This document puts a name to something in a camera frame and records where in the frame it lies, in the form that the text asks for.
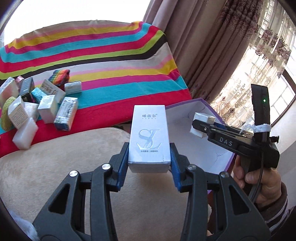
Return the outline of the striped sleeve forearm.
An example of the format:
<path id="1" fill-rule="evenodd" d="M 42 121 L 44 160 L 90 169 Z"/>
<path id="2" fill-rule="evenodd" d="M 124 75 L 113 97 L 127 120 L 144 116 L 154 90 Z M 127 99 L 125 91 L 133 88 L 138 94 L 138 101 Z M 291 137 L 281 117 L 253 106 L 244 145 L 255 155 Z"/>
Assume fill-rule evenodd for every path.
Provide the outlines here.
<path id="1" fill-rule="evenodd" d="M 282 182 L 281 196 L 279 197 L 279 199 L 265 207 L 258 208 L 261 216 L 263 217 L 264 221 L 266 222 L 266 225 L 268 226 L 271 232 L 271 235 L 275 235 L 289 218 L 292 210 L 288 209 L 287 206 L 287 187 Z"/>

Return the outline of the person right hand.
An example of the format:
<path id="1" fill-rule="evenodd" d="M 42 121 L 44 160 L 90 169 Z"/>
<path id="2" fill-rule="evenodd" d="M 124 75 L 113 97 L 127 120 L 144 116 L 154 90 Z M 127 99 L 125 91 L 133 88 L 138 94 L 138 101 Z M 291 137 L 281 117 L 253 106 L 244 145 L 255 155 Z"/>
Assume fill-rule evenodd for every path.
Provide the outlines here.
<path id="1" fill-rule="evenodd" d="M 233 167 L 233 178 L 240 188 L 245 184 L 257 184 L 260 177 L 260 169 L 245 174 L 241 166 L 240 156 L 236 157 Z M 281 196 L 281 177 L 276 169 L 264 168 L 261 176 L 261 191 L 255 201 L 259 208 L 263 208 L 277 201 Z"/>

